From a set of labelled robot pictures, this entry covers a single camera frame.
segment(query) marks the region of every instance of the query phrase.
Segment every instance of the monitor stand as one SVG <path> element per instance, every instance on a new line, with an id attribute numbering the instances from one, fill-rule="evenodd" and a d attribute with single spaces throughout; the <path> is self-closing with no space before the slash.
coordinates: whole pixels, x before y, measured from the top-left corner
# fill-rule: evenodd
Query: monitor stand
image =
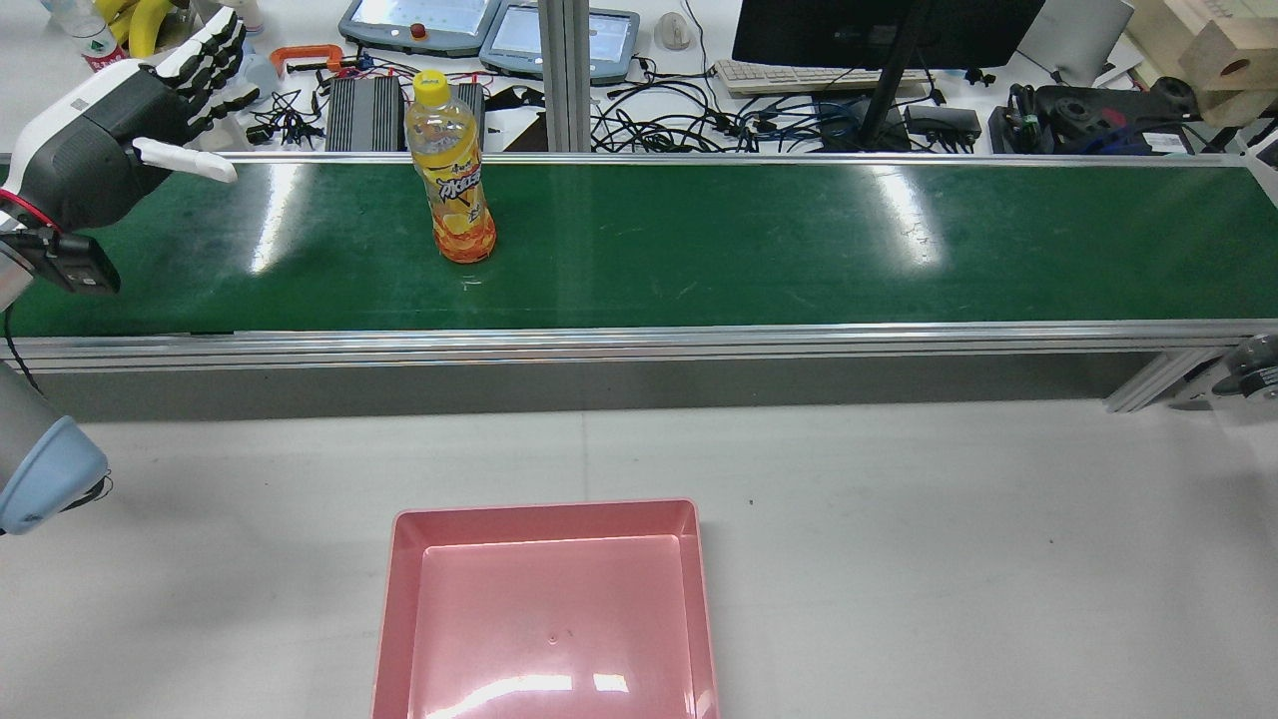
<path id="1" fill-rule="evenodd" d="M 865 124 L 865 114 L 870 107 L 870 98 L 864 93 L 849 95 L 847 92 L 813 92 L 813 112 L 829 115 L 833 111 L 831 105 L 847 107 L 846 116 L 829 116 L 818 123 L 820 128 L 820 152 L 860 152 L 863 147 L 856 135 L 856 128 Z M 910 134 L 905 129 L 905 121 L 900 110 L 888 109 L 883 123 L 882 134 L 873 149 L 881 152 L 909 152 Z"/>
<path id="2" fill-rule="evenodd" d="M 900 128 L 904 133 L 905 125 L 893 124 L 900 123 L 900 117 L 889 119 L 889 114 L 895 111 L 892 105 L 896 103 L 896 93 L 901 89 L 901 75 L 905 74 L 905 68 L 910 65 L 919 49 L 919 40 L 923 37 L 933 3 L 934 0 L 912 0 L 905 13 L 905 20 L 901 22 L 896 37 L 892 38 L 892 50 L 888 52 L 887 63 L 883 64 L 874 95 L 866 103 L 861 129 L 856 133 L 856 146 L 861 151 L 896 151 L 891 146 L 891 130 Z M 909 149 L 909 147 L 910 142 L 906 134 L 905 148 Z"/>

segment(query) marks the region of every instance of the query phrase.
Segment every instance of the wooden block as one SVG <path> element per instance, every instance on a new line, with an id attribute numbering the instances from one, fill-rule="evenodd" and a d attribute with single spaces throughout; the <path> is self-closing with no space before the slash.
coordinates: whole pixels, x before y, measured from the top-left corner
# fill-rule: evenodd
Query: wooden block
<path id="1" fill-rule="evenodd" d="M 1180 57 L 1197 91 L 1278 89 L 1278 18 L 1214 19 Z"/>
<path id="2" fill-rule="evenodd" d="M 1127 32 L 1140 43 L 1145 56 L 1178 74 L 1181 55 L 1189 50 L 1194 37 L 1206 24 L 1194 6 L 1183 0 L 1130 0 L 1136 8 Z"/>
<path id="3" fill-rule="evenodd" d="M 1278 89 L 1199 92 L 1203 121 L 1214 128 L 1245 126 L 1278 101 Z"/>

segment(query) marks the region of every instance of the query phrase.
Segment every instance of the orange clamp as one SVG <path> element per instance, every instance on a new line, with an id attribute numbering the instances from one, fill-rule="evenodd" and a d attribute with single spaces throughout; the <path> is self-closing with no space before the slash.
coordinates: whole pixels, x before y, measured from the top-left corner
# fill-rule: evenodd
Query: orange clamp
<path id="1" fill-rule="evenodd" d="M 330 72 L 341 70 L 341 47 L 336 45 L 290 45 L 271 52 L 271 64 L 275 72 L 284 77 L 284 61 L 298 57 L 326 57 Z"/>

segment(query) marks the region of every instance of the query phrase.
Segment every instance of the computer mouse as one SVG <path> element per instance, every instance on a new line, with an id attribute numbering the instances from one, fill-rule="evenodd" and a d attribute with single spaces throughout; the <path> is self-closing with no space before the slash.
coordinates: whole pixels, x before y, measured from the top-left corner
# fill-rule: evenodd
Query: computer mouse
<path id="1" fill-rule="evenodd" d="M 688 20 L 679 13 L 666 13 L 657 20 L 657 42 L 666 50 L 682 50 L 693 43 L 693 33 L 688 29 Z"/>

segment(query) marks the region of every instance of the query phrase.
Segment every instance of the bottle label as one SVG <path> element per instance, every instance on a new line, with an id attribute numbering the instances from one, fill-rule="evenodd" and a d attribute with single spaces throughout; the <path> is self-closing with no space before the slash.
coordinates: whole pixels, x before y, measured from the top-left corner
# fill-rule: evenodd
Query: bottle label
<path id="1" fill-rule="evenodd" d="M 435 166 L 433 157 L 419 155 L 418 167 L 431 195 L 435 241 L 454 262 L 478 262 L 497 241 L 497 227 L 484 201 L 483 165 L 475 138 L 454 161 Z"/>
<path id="2" fill-rule="evenodd" d="M 84 57 L 89 68 L 93 68 L 95 73 L 111 63 L 118 63 L 128 57 L 120 45 L 115 42 L 115 36 L 105 26 L 100 32 L 88 37 L 78 37 L 77 40 L 83 43 L 81 56 Z"/>

